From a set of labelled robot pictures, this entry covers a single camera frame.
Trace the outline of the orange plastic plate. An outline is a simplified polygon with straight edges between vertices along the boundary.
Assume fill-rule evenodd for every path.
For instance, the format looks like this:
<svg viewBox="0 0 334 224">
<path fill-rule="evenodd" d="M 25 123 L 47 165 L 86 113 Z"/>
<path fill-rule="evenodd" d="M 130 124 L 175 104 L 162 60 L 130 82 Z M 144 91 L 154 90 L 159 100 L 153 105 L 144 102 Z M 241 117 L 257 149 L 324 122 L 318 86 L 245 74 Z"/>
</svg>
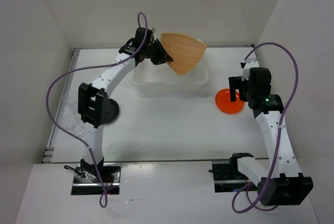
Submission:
<svg viewBox="0 0 334 224">
<path fill-rule="evenodd" d="M 240 94 L 236 92 L 236 101 L 231 102 L 230 90 L 222 89 L 215 96 L 215 104 L 217 108 L 226 114 L 237 114 L 243 110 L 244 102 L 240 100 Z"/>
</svg>

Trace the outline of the tan woven triangular plate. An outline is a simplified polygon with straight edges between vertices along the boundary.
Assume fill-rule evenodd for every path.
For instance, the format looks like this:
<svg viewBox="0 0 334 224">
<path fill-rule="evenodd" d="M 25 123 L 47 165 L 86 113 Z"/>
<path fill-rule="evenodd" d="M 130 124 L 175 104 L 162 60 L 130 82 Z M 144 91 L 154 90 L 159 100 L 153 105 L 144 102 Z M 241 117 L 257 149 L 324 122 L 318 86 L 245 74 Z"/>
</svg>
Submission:
<svg viewBox="0 0 334 224">
<path fill-rule="evenodd" d="M 201 40 L 182 33 L 164 32 L 160 41 L 164 50 L 173 59 L 168 61 L 168 66 L 179 76 L 193 70 L 207 48 Z"/>
</svg>

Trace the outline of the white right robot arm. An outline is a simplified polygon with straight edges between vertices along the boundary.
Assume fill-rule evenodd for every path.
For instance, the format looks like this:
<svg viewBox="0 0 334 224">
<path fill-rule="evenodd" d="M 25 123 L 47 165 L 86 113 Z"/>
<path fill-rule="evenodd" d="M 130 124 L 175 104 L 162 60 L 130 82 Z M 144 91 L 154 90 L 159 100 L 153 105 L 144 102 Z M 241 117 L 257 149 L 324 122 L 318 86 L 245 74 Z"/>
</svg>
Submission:
<svg viewBox="0 0 334 224">
<path fill-rule="evenodd" d="M 300 205 L 313 189 L 313 180 L 304 176 L 292 150 L 285 123 L 285 107 L 279 95 L 271 93 L 271 72 L 251 67 L 241 76 L 230 77 L 231 101 L 247 102 L 263 134 L 270 168 L 264 168 L 250 153 L 230 158 L 229 174 L 246 176 L 256 187 L 263 206 Z"/>
</svg>

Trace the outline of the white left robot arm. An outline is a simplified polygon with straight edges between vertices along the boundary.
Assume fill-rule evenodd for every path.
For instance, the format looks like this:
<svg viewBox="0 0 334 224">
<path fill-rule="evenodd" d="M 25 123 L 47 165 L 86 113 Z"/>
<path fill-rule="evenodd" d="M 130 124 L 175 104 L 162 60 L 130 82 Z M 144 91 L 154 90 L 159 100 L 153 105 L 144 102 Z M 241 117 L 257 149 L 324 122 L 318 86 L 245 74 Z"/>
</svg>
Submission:
<svg viewBox="0 0 334 224">
<path fill-rule="evenodd" d="M 154 65 L 173 60 L 151 29 L 139 27 L 135 36 L 119 49 L 111 67 L 91 83 L 79 86 L 78 113 L 83 122 L 84 141 L 89 145 L 80 160 L 80 167 L 92 182 L 98 182 L 104 176 L 104 127 L 114 122 L 120 113 L 120 107 L 111 99 L 111 94 L 123 78 L 147 58 Z"/>
</svg>

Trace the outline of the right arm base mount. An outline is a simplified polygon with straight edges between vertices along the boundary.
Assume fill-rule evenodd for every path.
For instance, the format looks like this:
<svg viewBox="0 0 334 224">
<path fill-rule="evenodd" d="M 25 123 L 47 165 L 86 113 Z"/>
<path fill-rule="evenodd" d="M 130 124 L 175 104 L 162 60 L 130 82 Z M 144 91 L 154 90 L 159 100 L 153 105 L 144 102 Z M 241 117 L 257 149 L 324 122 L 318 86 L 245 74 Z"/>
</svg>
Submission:
<svg viewBox="0 0 334 224">
<path fill-rule="evenodd" d="M 251 182 L 245 175 L 237 174 L 228 160 L 213 161 L 211 164 L 208 172 L 212 174 L 216 193 L 237 192 Z"/>
</svg>

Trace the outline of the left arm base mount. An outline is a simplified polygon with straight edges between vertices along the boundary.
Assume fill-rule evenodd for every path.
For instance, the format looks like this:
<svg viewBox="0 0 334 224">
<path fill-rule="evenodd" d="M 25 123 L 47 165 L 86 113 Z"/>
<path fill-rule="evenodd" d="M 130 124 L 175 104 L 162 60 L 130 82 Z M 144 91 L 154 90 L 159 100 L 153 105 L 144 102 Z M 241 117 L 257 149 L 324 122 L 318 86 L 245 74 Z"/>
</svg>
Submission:
<svg viewBox="0 0 334 224">
<path fill-rule="evenodd" d="M 64 169 L 74 173 L 71 195 L 99 195 L 103 189 L 97 176 L 84 171 L 80 166 L 64 166 Z M 106 166 L 101 175 L 103 185 L 108 195 L 120 193 L 120 166 Z"/>
</svg>

